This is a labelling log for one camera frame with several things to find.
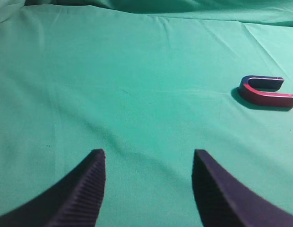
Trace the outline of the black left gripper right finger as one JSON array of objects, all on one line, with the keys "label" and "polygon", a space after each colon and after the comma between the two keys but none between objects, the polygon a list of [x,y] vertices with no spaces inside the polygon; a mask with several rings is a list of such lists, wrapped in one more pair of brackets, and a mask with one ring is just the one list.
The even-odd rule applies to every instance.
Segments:
[{"label": "black left gripper right finger", "polygon": [[293,215],[247,188],[203,149],[194,151],[192,189],[205,227],[293,227]]}]

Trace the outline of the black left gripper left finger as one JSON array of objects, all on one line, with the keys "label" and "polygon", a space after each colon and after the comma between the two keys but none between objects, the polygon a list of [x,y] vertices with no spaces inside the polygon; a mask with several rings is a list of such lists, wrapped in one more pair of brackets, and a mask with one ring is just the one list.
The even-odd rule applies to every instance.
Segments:
[{"label": "black left gripper left finger", "polygon": [[94,227],[105,182],[105,152],[94,149],[52,187],[0,216],[0,227]]}]

